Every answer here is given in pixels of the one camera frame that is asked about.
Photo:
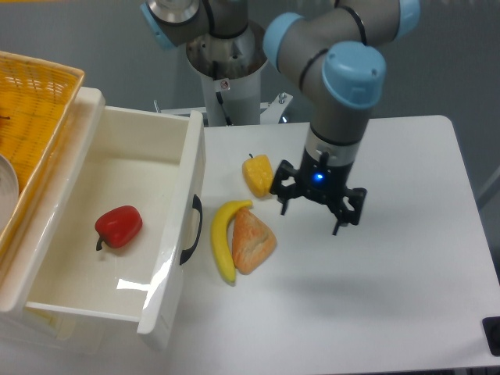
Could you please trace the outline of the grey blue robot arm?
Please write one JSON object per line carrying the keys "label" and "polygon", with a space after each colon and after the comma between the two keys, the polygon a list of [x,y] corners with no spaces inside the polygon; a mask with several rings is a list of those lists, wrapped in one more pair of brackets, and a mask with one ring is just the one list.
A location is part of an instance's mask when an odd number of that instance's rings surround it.
{"label": "grey blue robot arm", "polygon": [[296,86],[315,112],[300,167],[281,162],[270,191],[282,205],[325,205],[338,227],[359,222],[366,190],[347,180],[383,91],[378,47],[416,28],[418,1],[336,1],[314,19],[286,12],[268,27],[250,20],[246,1],[146,1],[141,13],[162,48],[184,46],[210,126],[260,121],[266,65]]}

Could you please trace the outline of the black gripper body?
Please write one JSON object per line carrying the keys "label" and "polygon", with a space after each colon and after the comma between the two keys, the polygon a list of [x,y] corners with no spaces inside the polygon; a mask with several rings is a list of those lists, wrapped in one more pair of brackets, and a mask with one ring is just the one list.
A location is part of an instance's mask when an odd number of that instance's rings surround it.
{"label": "black gripper body", "polygon": [[307,151],[295,176],[295,197],[304,197],[321,205],[339,207],[354,196],[347,187],[353,163],[343,166],[321,165]]}

